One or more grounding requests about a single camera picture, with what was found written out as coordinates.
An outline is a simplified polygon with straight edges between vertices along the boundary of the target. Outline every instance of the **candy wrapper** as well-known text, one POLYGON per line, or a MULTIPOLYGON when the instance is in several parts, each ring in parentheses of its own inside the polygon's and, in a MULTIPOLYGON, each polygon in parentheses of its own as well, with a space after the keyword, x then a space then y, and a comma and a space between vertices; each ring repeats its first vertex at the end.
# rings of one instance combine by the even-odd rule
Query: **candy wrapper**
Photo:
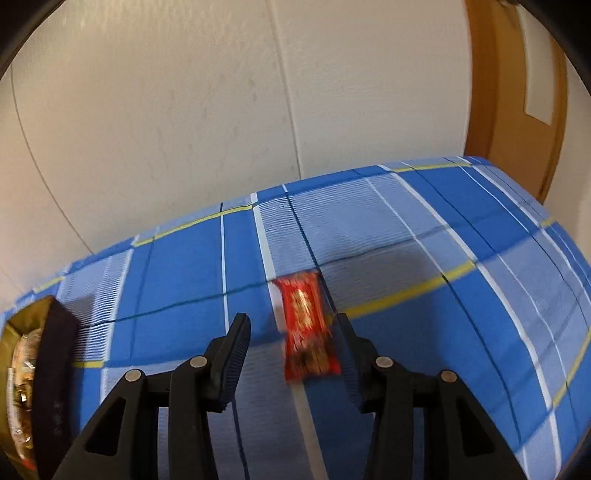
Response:
POLYGON ((285 380, 339 374, 339 360, 322 312, 318 273, 278 278, 275 284, 281 291, 287 324, 285 380))
POLYGON ((28 469, 35 469, 31 409, 33 407, 33 379, 42 329, 23 335, 12 354, 7 378, 7 414, 10 435, 18 456, 28 469))

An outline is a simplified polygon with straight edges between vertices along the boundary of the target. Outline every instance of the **white wall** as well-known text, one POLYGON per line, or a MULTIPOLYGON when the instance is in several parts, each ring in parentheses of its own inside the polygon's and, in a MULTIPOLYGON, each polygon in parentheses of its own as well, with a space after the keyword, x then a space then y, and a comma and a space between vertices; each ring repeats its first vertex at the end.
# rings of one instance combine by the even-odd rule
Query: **white wall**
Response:
POLYGON ((566 129, 544 206, 591 260, 591 97, 569 61, 567 77, 566 129))
POLYGON ((224 199, 460 154, 469 116, 463 0, 66 0, 11 69, 0 176, 27 193, 0 192, 5 301, 224 199))

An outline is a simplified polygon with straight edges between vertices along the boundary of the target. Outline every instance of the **metal screw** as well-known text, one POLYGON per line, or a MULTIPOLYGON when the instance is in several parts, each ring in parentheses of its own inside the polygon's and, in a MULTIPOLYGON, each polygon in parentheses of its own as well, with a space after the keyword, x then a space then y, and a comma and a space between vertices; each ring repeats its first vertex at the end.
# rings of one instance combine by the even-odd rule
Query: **metal screw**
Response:
POLYGON ((207 358, 203 355, 194 356, 191 360, 189 360, 189 364, 193 368, 202 368, 207 365, 207 358))
POLYGON ((125 374, 125 379, 128 382, 135 382, 136 380, 139 380, 142 377, 142 372, 140 372, 137 369, 133 369, 133 370, 129 370, 126 374, 125 374))
POLYGON ((375 364, 380 368, 390 368, 394 361, 388 356, 379 356, 375 359, 375 364))
POLYGON ((454 383, 457 380, 457 375, 451 370, 444 370, 441 372, 441 379, 447 383, 454 383))

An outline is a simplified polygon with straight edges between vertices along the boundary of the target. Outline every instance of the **blue plaid fabric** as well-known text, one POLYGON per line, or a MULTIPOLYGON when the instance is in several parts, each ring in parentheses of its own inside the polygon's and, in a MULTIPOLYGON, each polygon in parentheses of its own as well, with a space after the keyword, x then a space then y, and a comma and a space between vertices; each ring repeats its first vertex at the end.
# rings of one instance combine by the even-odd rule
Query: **blue plaid fabric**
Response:
MULTIPOLYGON (((557 476, 591 419, 591 272, 546 210, 482 158, 396 161, 223 202, 73 263, 1 319, 48 294, 80 319, 79 430, 125 371, 173 369, 247 312, 235 402, 210 415, 220 479, 358 480, 372 416, 341 378, 283 379, 272 280, 310 269, 381 354, 457 371, 528 477, 557 476)), ((162 409, 161 479, 166 419, 162 409)))

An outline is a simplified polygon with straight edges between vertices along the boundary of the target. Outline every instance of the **red snack package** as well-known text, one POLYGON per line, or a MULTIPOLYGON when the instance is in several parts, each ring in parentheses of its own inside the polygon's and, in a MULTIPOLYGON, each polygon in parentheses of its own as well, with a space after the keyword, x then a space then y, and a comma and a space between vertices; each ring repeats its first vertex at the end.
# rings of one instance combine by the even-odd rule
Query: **red snack package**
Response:
POLYGON ((322 312, 318 273, 278 278, 275 284, 281 291, 287 324, 285 380, 339 374, 339 360, 322 312))

